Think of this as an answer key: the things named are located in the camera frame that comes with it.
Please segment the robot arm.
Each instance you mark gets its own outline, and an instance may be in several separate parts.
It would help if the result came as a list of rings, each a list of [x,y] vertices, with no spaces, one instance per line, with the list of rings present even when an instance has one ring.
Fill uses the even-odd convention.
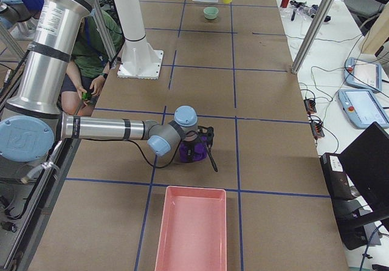
[[[57,140],[145,140],[163,156],[193,137],[198,118],[190,106],[180,106],[166,124],[152,120],[108,119],[68,115],[57,100],[81,20],[95,0],[44,0],[18,93],[8,99],[1,117],[1,156],[31,162],[46,156]]]

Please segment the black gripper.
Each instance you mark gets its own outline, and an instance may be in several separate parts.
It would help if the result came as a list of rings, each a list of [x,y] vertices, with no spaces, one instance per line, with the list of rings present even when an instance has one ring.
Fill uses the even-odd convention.
[[[195,145],[198,143],[201,143],[202,140],[199,137],[199,134],[197,131],[189,131],[186,134],[186,137],[184,139],[184,145],[186,147],[187,153],[186,153],[186,159],[187,162],[193,162],[193,157],[194,157],[194,149]]]

